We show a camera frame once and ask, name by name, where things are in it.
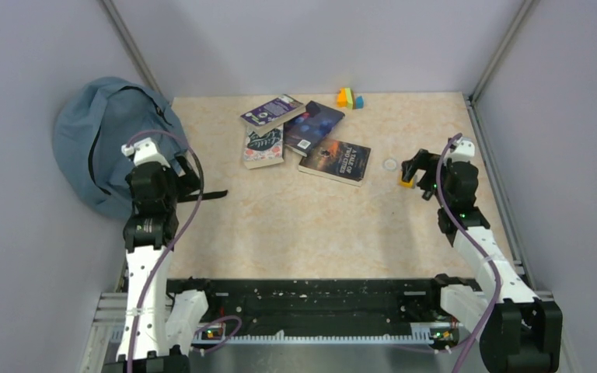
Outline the blue-grey student backpack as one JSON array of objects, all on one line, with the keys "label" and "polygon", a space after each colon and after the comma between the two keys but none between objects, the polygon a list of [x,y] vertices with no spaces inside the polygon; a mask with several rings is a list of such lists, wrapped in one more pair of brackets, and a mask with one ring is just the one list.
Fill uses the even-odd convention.
[{"label": "blue-grey student backpack", "polygon": [[62,108],[52,148],[58,168],[78,198],[94,211],[123,221],[138,213],[126,180],[134,163],[123,145],[139,132],[152,138],[179,172],[187,136],[172,105],[154,89],[118,77],[84,85]]}]

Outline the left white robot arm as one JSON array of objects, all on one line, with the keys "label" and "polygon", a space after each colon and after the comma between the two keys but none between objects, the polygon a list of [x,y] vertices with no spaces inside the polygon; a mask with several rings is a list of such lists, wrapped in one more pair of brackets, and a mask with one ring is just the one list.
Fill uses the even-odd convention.
[{"label": "left white robot arm", "polygon": [[135,166],[127,176],[132,214],[124,227],[128,269],[124,332],[114,363],[104,372],[186,372],[187,357],[166,333],[166,281],[173,241],[179,231],[177,205],[201,199],[201,166],[182,167],[179,176],[160,162]]}]

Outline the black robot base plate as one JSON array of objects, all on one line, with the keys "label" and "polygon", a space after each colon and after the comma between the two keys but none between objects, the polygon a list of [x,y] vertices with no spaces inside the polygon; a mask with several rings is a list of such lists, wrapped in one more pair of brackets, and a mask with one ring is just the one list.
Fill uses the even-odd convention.
[{"label": "black robot base plate", "polygon": [[458,326],[441,309],[446,285],[475,281],[439,274],[432,279],[215,280],[175,279],[166,292],[203,291],[202,322],[235,315],[225,333],[235,342],[429,343]]}]

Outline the dark blue bokeh book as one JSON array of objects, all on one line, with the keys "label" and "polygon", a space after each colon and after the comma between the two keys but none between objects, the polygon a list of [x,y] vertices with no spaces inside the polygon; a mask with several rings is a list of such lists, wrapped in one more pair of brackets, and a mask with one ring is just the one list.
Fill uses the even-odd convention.
[{"label": "dark blue bokeh book", "polygon": [[344,117],[342,111],[309,101],[304,113],[284,124],[285,146],[301,156],[307,156]]}]

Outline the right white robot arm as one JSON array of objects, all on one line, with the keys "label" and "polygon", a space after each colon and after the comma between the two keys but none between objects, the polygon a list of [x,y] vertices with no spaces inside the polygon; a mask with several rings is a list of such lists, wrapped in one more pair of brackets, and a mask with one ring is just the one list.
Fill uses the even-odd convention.
[{"label": "right white robot arm", "polygon": [[473,345],[479,348],[489,372],[556,372],[560,366],[563,313],[545,301],[515,272],[477,207],[479,170],[472,152],[450,150],[444,155],[421,149],[402,163],[401,180],[410,182],[417,171],[423,198],[439,204],[438,227],[451,247],[468,263],[484,293],[469,285],[445,284],[424,300],[435,320],[450,315],[469,330],[454,371],[459,371]]}]

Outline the A Tale of Two Cities book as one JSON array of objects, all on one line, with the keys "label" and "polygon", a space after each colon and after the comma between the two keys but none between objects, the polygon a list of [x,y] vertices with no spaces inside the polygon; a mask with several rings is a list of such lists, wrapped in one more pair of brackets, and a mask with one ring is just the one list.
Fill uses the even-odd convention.
[{"label": "A Tale of Two Cities book", "polygon": [[361,187],[371,153],[369,147],[326,138],[301,159],[298,170]]}]

